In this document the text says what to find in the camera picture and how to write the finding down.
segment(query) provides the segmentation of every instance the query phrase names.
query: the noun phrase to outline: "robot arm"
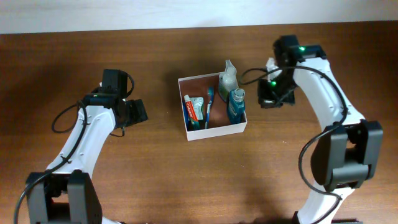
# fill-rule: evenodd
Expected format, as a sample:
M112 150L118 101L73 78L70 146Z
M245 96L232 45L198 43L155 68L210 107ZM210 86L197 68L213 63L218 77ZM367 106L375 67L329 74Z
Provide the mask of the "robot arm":
M106 138L116 126L116 122L111 108L107 109L103 106L87 106L86 110L88 115L87 123L89 125L86 127L83 138L68 163L56 170L54 174L71 174L74 170L81 170L82 172L88 173L90 178L93 178L93 171L97 158L100 155ZM61 163L63 157L69 154L81 132L83 122L83 110L80 109L78 112L78 119L72 133L60 154L47 167L47 170Z
M124 132L124 127L147 120L142 100L124 100L132 92L132 89L127 92L127 78L131 79L133 89L134 82L127 73L105 70L102 86L84 97L82 102L87 117L80 108L71 135L47 170L61 164L69 155L86 119L83 137L68 162L27 193L30 223L120 224L102 216L101 204L91 178L109 134L116 128L123 128ZM43 174L31 173L27 184L35 182ZM52 200L61 194L68 194L68 203L55 203Z
M308 98L322 130L335 128L343 118L344 99L347 112L344 122L334 131L319 139L311 158L315 178L314 187L322 192L331 192L341 197L338 206L327 216L335 204L336 197L319 194L312 190L305 205L295 213L293 223L331 223L343 200L373 177L382 139L382 128L377 121L368 122L349 102L337 84L326 55L319 45L300 46L294 35L282 36L274 44L279 69L269 60L267 67L279 69L269 80L259 80L259 104L262 108L281 107L294 104L293 89L299 86ZM337 92L319 74L306 69L314 68L324 73L336 85ZM346 148L347 141L355 144Z

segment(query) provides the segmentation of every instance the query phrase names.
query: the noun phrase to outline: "blue bottle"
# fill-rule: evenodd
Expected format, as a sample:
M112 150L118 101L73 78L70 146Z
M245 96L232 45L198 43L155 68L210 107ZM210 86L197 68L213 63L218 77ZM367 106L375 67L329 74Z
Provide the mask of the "blue bottle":
M229 121L231 124L239 124L242 120L242 114L244 113L244 90L237 88L230 91L228 97L228 104L226 107L226 113L228 114Z

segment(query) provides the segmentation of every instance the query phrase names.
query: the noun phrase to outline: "red and white toothpaste tube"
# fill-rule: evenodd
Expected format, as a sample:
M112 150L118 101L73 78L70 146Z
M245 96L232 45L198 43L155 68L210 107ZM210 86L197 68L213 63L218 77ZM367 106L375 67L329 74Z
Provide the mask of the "red and white toothpaste tube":
M184 100L185 100L185 106L187 107L187 112L189 114L189 118L190 118L192 127L194 130L199 130L200 124L199 124L198 117L195 113L195 110L193 109L192 101L188 95L184 96Z

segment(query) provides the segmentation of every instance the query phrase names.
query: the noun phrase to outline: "wooden surface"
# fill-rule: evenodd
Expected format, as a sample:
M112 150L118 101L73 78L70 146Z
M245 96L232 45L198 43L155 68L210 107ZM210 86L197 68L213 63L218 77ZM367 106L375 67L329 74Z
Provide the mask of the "wooden surface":
M290 218L309 193L297 169L299 151L320 131L304 94L296 91L295 106L262 110L256 84L245 86L243 133L188 142L177 83L220 72L228 58L238 73L264 66L282 34L321 44L352 104L384 129L375 177L336 217L396 223L397 22L1 35L0 223L11 222L29 173L44 170L67 140L51 132L54 117L96 87L104 68L134 77L131 98L142 98L149 116L103 146L93 183L106 217L127 223ZM68 113L57 128L74 118ZM21 223L28 219L24 203Z

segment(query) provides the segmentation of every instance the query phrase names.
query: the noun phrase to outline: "blue toothbrush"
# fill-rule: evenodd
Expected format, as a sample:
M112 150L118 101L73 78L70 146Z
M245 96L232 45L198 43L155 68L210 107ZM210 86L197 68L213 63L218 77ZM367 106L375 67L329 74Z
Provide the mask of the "blue toothbrush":
M207 129L207 125L209 123L210 108L211 108L211 104L213 103L213 97L214 97L214 88L213 87L209 87L209 89L207 89L207 96L209 97L210 101L207 104L207 116L206 116L205 129Z

